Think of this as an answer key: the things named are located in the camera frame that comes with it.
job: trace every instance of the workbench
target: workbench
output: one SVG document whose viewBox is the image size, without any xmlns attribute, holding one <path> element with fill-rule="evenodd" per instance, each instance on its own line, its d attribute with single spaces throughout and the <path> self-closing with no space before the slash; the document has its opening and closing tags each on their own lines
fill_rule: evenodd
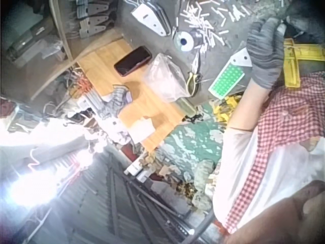
<svg viewBox="0 0 325 244">
<path fill-rule="evenodd" d="M 133 102 L 123 108 L 118 117 L 127 128 L 143 117 L 151 118 L 155 132 L 141 142 L 151 152 L 179 125 L 184 114 L 174 104 L 163 102 L 142 81 L 146 66 L 125 77 L 118 75 L 114 64 L 131 51 L 128 43 L 120 39 L 91 52 L 78 64 L 100 96 L 110 94 L 113 85 L 123 84 L 130 89 Z"/>
<path fill-rule="evenodd" d="M 178 14 L 179 9 L 179 1 L 182 2 L 181 9 L 185 9 L 187 0 L 155 1 L 165 10 L 171 26 L 175 25 L 176 15 Z M 229 0 L 227 4 L 230 8 L 232 4 L 240 6 L 239 2 L 240 1 Z M 236 51 L 239 51 L 241 48 L 246 46 L 247 33 L 250 24 L 265 14 L 279 15 L 285 11 L 285 8 L 281 7 L 281 2 L 279 0 L 263 0 L 259 3 L 247 0 L 245 2 L 253 2 L 250 5 L 245 4 L 246 7 L 250 8 L 253 11 L 253 14 L 240 19 L 238 22 L 231 22 L 230 18 L 228 17 L 223 28 L 220 27 L 222 19 L 211 10 L 211 7 L 216 8 L 218 6 L 213 5 L 213 3 L 202 5 L 202 13 L 210 13 L 210 16 L 206 17 L 206 19 L 209 20 L 210 23 L 215 27 L 215 33 L 223 30 L 230 31 L 228 34 L 222 35 L 222 37 L 226 38 L 230 42 L 231 48 L 222 46 L 221 43 L 217 43 L 213 49 L 207 51 L 204 55 L 201 55 L 200 73 L 202 74 L 202 80 L 208 79 L 208 81 L 200 83 L 197 94 L 192 98 L 188 98 L 188 100 L 194 106 L 200 105 L 212 99 L 216 99 L 208 91 L 208 88 L 213 83 L 229 58 L 234 53 L 236 53 Z M 184 78 L 187 79 L 187 73 L 190 71 L 190 67 L 197 49 L 194 49 L 190 52 L 178 51 L 171 36 L 161 37 L 149 28 L 137 22 L 131 14 L 131 11 L 134 8 L 134 6 L 120 1 L 120 21 L 117 24 L 122 29 L 124 38 L 130 43 L 133 48 L 145 45 L 152 52 L 153 57 L 155 57 L 160 52 L 171 56 L 172 61 L 180 67 Z M 184 17 L 181 16 L 179 17 L 179 30 L 187 32 L 191 30 L 191 28 L 188 26 L 188 23 L 184 22 Z M 233 88 L 231 94 L 242 92 L 247 86 L 248 81 L 250 80 L 250 68 L 245 68 L 243 71 L 246 74 L 245 77 L 239 82 L 238 85 Z"/>
</svg>

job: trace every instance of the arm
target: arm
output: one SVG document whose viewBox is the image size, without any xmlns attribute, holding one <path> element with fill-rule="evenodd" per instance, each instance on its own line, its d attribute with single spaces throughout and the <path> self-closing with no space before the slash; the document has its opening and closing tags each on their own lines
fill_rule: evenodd
<svg viewBox="0 0 325 244">
<path fill-rule="evenodd" d="M 247 39 L 247 51 L 252 61 L 252 80 L 228 127 L 243 131 L 254 130 L 262 105 L 281 74 L 284 32 L 285 25 L 280 24 L 276 18 L 252 24 Z"/>
<path fill-rule="evenodd" d="M 269 92 L 269 89 L 265 89 L 251 80 L 228 123 L 228 127 L 243 131 L 254 130 Z"/>
</svg>

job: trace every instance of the red gingham shirt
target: red gingham shirt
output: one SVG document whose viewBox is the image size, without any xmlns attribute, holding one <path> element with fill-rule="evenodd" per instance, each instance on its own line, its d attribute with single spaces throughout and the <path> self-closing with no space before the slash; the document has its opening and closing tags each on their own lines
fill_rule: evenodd
<svg viewBox="0 0 325 244">
<path fill-rule="evenodd" d="M 230 234 L 237 230 L 262 182 L 270 153 L 280 146 L 325 136 L 325 72 L 301 78 L 300 89 L 275 90 L 257 125 L 255 162 L 224 225 Z"/>
</svg>

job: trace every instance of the black phone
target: black phone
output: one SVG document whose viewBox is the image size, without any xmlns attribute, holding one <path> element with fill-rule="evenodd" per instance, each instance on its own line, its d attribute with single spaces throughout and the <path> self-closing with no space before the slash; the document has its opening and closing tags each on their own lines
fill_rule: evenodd
<svg viewBox="0 0 325 244">
<path fill-rule="evenodd" d="M 151 58 L 150 51 L 145 46 L 141 46 L 117 62 L 114 68 L 120 76 L 126 76 L 148 63 Z"/>
</svg>

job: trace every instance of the gray work glove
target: gray work glove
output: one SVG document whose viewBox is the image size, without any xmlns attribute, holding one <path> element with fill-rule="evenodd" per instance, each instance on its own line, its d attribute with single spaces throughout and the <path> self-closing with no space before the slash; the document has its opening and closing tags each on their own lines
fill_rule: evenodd
<svg viewBox="0 0 325 244">
<path fill-rule="evenodd" d="M 263 88 L 272 89 L 281 74 L 285 30 L 286 26 L 273 17 L 254 22 L 251 26 L 247 51 L 253 66 L 252 79 Z"/>
</svg>

